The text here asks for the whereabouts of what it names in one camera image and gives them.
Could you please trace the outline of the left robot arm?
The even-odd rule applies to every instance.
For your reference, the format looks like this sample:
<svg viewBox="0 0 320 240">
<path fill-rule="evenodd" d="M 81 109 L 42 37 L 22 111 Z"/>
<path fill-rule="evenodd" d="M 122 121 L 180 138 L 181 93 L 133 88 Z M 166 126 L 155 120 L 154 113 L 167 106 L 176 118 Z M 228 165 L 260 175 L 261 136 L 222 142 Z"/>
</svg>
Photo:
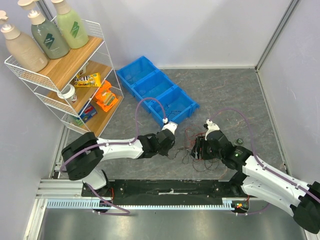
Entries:
<svg viewBox="0 0 320 240">
<path fill-rule="evenodd" d="M 97 168 L 100 162 L 167 156 L 175 140 L 174 132 L 169 129 L 122 140 L 97 138 L 93 132 L 87 132 L 62 150 L 60 170 L 67 173 L 69 180 L 81 180 L 99 197 L 104 197 L 110 185 L 105 171 Z"/>
</svg>

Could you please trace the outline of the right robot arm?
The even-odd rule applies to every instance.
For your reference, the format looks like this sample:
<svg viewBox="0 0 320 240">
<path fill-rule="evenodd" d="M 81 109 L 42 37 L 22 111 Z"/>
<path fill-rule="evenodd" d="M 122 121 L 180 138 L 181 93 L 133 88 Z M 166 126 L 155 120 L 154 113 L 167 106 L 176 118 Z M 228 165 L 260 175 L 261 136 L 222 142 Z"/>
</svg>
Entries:
<svg viewBox="0 0 320 240">
<path fill-rule="evenodd" d="M 272 167 L 254 153 L 232 144 L 221 130 L 197 136 L 191 155 L 195 159 L 218 159 L 236 173 L 229 191 L 235 197 L 243 194 L 257 197 L 286 213 L 304 230 L 320 232 L 320 184 L 312 184 Z"/>
</svg>

